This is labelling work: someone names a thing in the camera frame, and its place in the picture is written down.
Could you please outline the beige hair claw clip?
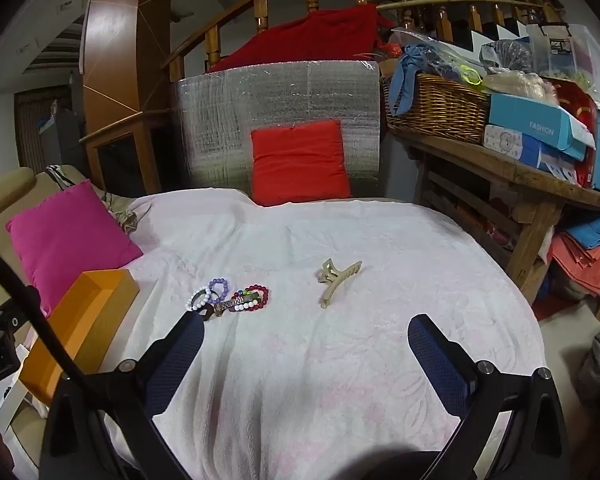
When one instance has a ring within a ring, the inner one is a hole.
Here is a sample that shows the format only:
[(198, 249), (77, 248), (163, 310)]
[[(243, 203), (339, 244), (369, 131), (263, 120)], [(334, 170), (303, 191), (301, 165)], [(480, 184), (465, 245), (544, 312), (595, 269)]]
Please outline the beige hair claw clip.
[(352, 263), (344, 270), (336, 268), (332, 259), (327, 259), (323, 264), (321, 270), (316, 274), (317, 281), (326, 286), (324, 292), (320, 297), (320, 306), (322, 309), (327, 309), (332, 302), (332, 296), (336, 292), (337, 288), (344, 282), (347, 281), (351, 276), (358, 274), (362, 268), (362, 262), (357, 261)]

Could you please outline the rhinestone hair clip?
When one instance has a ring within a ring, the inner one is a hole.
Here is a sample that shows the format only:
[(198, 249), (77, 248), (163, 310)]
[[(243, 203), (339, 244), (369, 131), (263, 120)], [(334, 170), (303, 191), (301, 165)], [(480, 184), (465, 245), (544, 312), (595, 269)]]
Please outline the rhinestone hair clip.
[(210, 318), (219, 318), (225, 312), (253, 311), (260, 307), (260, 298), (257, 296), (239, 296), (230, 300), (221, 301), (218, 304), (206, 304), (197, 313), (205, 321)]

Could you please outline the clear plastic bin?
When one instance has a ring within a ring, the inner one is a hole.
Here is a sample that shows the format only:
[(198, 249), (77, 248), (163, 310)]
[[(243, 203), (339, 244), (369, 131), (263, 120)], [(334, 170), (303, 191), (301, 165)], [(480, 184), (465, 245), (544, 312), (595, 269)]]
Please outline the clear plastic bin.
[(600, 45), (579, 24), (527, 26), (535, 73), (575, 82), (600, 106)]

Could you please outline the orange cardboard box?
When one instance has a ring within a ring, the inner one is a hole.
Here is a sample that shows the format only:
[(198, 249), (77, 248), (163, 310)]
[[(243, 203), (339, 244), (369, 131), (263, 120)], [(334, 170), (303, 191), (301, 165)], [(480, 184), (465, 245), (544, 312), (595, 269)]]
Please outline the orange cardboard box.
[[(48, 318), (50, 327), (80, 371), (99, 371), (111, 341), (140, 286), (129, 270), (82, 273)], [(61, 375), (59, 364), (42, 341), (35, 341), (19, 375), (36, 400), (49, 406)]]

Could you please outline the red cushion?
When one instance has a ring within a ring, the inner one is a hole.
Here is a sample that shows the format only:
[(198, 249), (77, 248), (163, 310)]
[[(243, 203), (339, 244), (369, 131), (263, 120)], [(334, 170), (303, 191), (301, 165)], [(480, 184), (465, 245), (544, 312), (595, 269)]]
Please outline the red cushion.
[(250, 133), (251, 199), (260, 206), (351, 196), (338, 119)]

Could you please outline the beige leather sofa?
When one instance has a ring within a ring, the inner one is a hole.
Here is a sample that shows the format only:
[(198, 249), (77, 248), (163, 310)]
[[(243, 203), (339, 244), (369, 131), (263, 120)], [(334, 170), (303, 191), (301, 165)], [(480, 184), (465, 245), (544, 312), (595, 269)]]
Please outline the beige leather sofa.
[[(58, 174), (18, 168), (0, 177), (0, 256), (27, 284), (6, 223), (21, 211), (84, 180), (71, 166)], [(17, 375), (0, 385), (0, 433), (15, 460), (14, 474), (19, 479), (97, 479), (105, 471), (93, 452), (90, 424), (93, 417), (82, 410), (82, 396), (66, 396), (52, 409), (52, 424), (46, 413), (29, 403), (31, 397)]]

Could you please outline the magenta pillow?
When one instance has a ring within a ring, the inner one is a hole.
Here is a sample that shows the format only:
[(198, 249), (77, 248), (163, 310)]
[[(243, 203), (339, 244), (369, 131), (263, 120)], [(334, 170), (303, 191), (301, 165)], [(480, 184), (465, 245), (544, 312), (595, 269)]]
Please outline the magenta pillow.
[(5, 229), (46, 316), (82, 273), (119, 269), (143, 255), (87, 180), (21, 211)]

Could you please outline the silver insulation mat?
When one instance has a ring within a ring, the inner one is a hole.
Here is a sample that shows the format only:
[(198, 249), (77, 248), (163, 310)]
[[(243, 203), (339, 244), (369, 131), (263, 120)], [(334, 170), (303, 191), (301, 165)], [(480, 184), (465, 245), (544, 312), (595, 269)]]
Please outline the silver insulation mat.
[(174, 98), (190, 188), (248, 193), (252, 130), (337, 119), (353, 195), (370, 197), (379, 191), (380, 71), (374, 62), (232, 68), (179, 80)]

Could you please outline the teal fashion box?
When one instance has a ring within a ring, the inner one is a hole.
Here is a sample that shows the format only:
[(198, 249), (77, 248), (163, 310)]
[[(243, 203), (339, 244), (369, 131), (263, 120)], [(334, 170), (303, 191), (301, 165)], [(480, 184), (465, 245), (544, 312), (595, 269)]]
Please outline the teal fashion box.
[(596, 150), (591, 131), (559, 105), (492, 93), (489, 122), (532, 136), (579, 162), (585, 159), (588, 150)]

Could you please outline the wooden pillar cabinet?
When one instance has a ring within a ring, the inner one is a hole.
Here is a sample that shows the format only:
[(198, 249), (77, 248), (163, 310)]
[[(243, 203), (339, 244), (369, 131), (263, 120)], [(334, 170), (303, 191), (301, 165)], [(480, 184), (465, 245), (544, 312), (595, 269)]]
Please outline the wooden pillar cabinet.
[(114, 163), (142, 194), (161, 191), (152, 133), (169, 121), (170, 82), (161, 67), (171, 51), (171, 0), (90, 0), (85, 13), (81, 140), (92, 182), (111, 191), (105, 160), (111, 149), (131, 149)]

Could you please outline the crumpled beige cloth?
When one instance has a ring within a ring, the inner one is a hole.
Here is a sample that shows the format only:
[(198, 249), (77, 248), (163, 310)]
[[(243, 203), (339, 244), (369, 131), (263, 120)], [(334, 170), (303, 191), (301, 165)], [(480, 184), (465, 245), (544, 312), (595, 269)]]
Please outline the crumpled beige cloth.
[(102, 201), (125, 234), (131, 234), (137, 229), (140, 220), (138, 220), (137, 213), (131, 208), (132, 200), (130, 198), (105, 193)]

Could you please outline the blue cloth in basket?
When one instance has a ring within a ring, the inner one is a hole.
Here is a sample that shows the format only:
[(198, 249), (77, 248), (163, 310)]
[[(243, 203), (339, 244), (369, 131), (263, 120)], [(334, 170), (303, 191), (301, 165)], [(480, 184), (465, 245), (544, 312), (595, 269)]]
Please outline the blue cloth in basket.
[(389, 110), (392, 116), (404, 115), (411, 109), (417, 75), (437, 73), (439, 61), (440, 56), (433, 46), (409, 44), (404, 47), (389, 84)]

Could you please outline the wooden side table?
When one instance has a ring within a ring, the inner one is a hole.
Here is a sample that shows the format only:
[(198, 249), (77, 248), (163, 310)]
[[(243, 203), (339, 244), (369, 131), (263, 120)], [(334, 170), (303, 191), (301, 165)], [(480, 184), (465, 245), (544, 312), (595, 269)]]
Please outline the wooden side table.
[(415, 202), (446, 214), (500, 265), (529, 302), (548, 264), (548, 230), (567, 212), (600, 214), (600, 192), (558, 180), (481, 145), (391, 128), (418, 162)]

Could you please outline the red blanket on railing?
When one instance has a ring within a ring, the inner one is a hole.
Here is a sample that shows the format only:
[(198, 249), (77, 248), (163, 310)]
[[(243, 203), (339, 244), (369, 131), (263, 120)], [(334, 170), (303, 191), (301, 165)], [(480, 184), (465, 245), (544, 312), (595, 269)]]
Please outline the red blanket on railing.
[(209, 73), (271, 63), (361, 61), (381, 44), (380, 30), (394, 26), (372, 4), (314, 11), (260, 32)]

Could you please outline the wicker basket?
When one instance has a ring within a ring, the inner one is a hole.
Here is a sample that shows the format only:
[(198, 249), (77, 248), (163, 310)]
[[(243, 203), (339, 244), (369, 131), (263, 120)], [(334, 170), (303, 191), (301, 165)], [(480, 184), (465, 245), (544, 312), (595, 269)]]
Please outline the wicker basket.
[(382, 105), (389, 130), (399, 138), (411, 134), (481, 144), (489, 119), (490, 96), (467, 84), (420, 73), (410, 110), (393, 116), (389, 106), (390, 78), (380, 78)]

